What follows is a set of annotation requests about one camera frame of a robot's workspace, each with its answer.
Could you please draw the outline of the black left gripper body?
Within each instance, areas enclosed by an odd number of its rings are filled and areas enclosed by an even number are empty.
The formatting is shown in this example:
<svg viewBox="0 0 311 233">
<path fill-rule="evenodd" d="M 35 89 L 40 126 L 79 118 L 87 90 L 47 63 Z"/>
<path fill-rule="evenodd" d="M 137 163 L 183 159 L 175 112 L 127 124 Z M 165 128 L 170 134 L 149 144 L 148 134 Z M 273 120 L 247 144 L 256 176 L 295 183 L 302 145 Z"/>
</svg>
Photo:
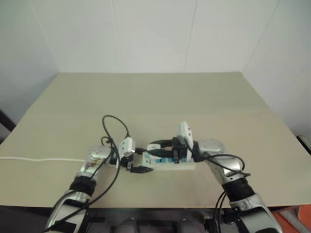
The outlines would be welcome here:
<svg viewBox="0 0 311 233">
<path fill-rule="evenodd" d="M 125 168 L 127 171 L 134 171 L 134 155 L 130 155 L 128 157 L 122 157 L 121 166 Z"/>
</svg>

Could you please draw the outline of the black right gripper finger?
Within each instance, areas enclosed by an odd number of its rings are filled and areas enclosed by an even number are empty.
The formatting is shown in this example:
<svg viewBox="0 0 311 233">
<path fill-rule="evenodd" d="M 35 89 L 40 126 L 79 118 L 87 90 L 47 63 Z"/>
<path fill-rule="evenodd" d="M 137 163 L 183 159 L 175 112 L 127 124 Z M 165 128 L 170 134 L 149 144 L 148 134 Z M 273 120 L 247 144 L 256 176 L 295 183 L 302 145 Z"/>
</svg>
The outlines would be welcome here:
<svg viewBox="0 0 311 233">
<path fill-rule="evenodd" d="M 173 157 L 173 152 L 171 150 L 154 149 L 146 151 L 149 155 L 156 157 Z"/>
<path fill-rule="evenodd" d="M 151 142 L 150 145 L 160 145 L 161 148 L 172 147 L 173 140 L 172 139 L 156 140 L 156 141 Z"/>
</svg>

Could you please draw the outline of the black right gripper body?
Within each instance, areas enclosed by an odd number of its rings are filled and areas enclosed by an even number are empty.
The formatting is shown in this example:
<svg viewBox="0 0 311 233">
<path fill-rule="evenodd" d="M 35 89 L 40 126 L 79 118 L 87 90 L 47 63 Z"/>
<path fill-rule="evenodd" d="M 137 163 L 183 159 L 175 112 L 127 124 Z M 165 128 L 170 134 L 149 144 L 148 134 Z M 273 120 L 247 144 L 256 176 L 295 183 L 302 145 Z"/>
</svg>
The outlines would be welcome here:
<svg viewBox="0 0 311 233">
<path fill-rule="evenodd" d="M 173 152 L 173 162 L 179 163 L 180 161 L 191 161 L 192 149 L 190 144 L 184 138 L 174 137 L 172 139 L 172 152 Z"/>
</svg>

